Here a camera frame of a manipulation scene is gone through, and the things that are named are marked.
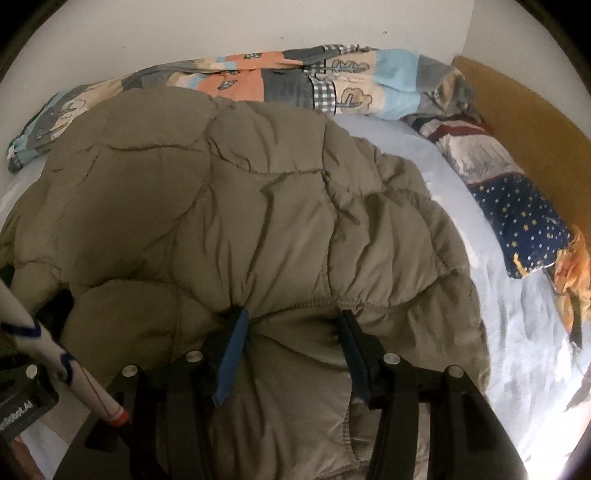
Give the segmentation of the white rod with red tip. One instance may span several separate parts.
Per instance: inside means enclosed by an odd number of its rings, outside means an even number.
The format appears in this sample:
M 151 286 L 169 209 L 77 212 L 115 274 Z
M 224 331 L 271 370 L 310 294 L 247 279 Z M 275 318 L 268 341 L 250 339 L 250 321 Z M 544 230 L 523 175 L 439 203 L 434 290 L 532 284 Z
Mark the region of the white rod with red tip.
M 122 426 L 129 414 L 25 309 L 1 283 L 1 333 L 20 351 L 47 367 L 92 413 L 112 426 Z

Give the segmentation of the black smartphone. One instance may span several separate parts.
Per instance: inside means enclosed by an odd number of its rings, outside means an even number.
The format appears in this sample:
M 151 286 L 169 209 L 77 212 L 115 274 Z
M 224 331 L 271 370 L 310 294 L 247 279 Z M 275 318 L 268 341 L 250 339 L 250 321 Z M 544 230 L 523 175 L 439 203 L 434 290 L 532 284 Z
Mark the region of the black smartphone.
M 572 291 L 569 291 L 569 300 L 572 310 L 572 326 L 570 330 L 569 340 L 578 349 L 582 349 L 583 339 L 581 301 L 579 297 Z

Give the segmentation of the orange yellow crumpled cloth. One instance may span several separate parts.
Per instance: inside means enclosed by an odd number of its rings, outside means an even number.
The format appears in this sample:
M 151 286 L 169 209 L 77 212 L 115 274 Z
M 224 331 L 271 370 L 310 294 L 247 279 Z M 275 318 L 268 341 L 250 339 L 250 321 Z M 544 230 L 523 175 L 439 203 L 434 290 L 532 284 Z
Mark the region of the orange yellow crumpled cloth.
M 558 311 L 569 334 L 576 319 L 590 319 L 590 253 L 582 230 L 574 225 L 572 231 L 570 243 L 557 254 L 553 275 Z

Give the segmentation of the navy starred striped pillow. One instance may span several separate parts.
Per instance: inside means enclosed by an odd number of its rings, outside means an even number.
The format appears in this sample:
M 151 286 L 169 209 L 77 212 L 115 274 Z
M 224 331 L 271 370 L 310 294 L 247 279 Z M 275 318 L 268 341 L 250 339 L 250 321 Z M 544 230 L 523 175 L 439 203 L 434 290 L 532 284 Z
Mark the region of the navy starred striped pillow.
M 572 238 L 569 228 L 484 123 L 466 115 L 415 114 L 404 121 L 438 148 L 466 185 L 496 235 L 510 277 L 555 264 Z

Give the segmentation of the wooden headboard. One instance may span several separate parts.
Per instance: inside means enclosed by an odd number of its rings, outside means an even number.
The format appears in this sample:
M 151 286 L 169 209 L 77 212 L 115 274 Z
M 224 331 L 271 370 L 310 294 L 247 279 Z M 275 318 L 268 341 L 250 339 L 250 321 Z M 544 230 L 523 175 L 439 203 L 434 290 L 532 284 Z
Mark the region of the wooden headboard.
M 590 140 L 563 113 L 516 80 L 463 56 L 453 65 L 475 94 L 493 136 L 570 226 L 590 238 Z

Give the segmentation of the colourful patchwork rolled quilt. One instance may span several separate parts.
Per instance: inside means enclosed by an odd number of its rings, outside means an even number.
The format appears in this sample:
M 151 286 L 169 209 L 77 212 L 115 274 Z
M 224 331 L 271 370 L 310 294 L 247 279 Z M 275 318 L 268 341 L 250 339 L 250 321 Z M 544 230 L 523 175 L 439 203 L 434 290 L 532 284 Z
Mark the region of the colourful patchwork rolled quilt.
M 9 144 L 9 172 L 18 173 L 48 153 L 74 119 L 99 103 L 127 90 L 156 86 L 383 120 L 414 114 L 477 115 L 473 90 L 456 67 L 404 49 L 327 44 L 202 57 L 151 66 L 55 94 Z

